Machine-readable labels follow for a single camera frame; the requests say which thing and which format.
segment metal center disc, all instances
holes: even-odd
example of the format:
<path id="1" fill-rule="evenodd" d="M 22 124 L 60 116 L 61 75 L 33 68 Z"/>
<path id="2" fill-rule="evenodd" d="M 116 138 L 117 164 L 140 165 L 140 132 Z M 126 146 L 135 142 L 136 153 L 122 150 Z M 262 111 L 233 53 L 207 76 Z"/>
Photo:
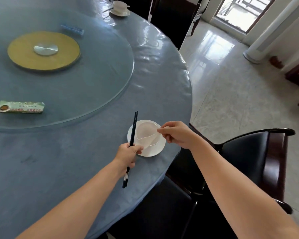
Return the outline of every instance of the metal center disc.
<path id="1" fill-rule="evenodd" d="M 55 44 L 37 44 L 34 46 L 34 51 L 43 56 L 56 54 L 59 48 Z"/>

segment black chopsticks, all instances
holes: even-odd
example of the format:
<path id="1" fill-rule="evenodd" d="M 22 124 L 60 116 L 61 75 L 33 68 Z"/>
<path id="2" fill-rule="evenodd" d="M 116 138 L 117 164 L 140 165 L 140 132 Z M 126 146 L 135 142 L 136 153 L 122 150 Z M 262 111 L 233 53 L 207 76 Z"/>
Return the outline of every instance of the black chopsticks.
<path id="1" fill-rule="evenodd" d="M 137 122 L 137 115 L 138 115 L 138 111 L 135 112 L 135 114 L 134 114 L 134 121 L 133 121 L 133 127 L 132 127 L 130 146 L 134 146 L 134 136 L 135 136 L 136 122 Z M 126 170 L 126 174 L 124 176 L 123 188 L 125 188 L 128 185 L 128 173 L 129 173 L 129 167 Z"/>

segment white marble floor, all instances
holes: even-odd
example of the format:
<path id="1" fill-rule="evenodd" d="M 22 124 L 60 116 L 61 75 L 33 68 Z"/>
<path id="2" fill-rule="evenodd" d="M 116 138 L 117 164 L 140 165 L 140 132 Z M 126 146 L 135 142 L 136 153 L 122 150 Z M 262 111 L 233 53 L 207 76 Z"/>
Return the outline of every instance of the white marble floor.
<path id="1" fill-rule="evenodd" d="M 269 63 L 252 65 L 247 46 L 200 21 L 180 53 L 193 87 L 191 123 L 214 143 L 246 132 L 287 127 L 285 202 L 299 212 L 299 87 Z"/>

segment white plate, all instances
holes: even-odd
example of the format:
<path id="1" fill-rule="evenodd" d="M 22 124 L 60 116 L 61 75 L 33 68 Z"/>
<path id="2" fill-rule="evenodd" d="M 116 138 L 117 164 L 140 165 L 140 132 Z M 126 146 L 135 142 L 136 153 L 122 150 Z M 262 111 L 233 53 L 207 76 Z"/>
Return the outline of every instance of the white plate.
<path id="1" fill-rule="evenodd" d="M 161 127 L 159 124 L 157 124 L 156 122 L 153 122 L 151 120 L 140 120 L 140 121 L 137 121 L 136 124 L 141 124 L 143 122 L 152 122 L 152 123 L 156 124 L 158 127 Z M 128 142 L 130 142 L 130 140 L 131 140 L 132 128 L 133 128 L 133 125 L 128 130 Z M 166 143 L 165 138 L 163 138 L 163 136 L 160 135 L 160 139 L 159 139 L 158 143 L 155 145 L 149 146 L 148 148 L 145 148 L 142 151 L 142 154 L 140 156 L 152 157 L 152 156 L 159 154 L 164 149 L 165 143 Z"/>
<path id="2" fill-rule="evenodd" d="M 123 13 L 120 13 L 120 12 L 115 11 L 114 9 L 111 9 L 110 13 L 114 14 L 115 16 L 119 16 L 119 17 L 126 17 L 131 14 L 130 10 L 128 10 L 128 9 L 126 9 L 126 12 L 123 12 Z"/>

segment white teacup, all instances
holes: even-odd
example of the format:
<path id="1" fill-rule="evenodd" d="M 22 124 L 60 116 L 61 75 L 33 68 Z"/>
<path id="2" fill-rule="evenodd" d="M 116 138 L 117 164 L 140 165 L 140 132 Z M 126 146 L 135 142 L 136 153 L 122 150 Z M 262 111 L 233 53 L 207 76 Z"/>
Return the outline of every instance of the white teacup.
<path id="1" fill-rule="evenodd" d="M 127 4 L 122 1 L 113 1 L 114 10 L 118 13 L 124 13 L 127 11 Z"/>
<path id="2" fill-rule="evenodd" d="M 144 149 L 159 142 L 159 127 L 152 122 L 143 122 L 136 125 L 135 144 L 144 146 Z"/>

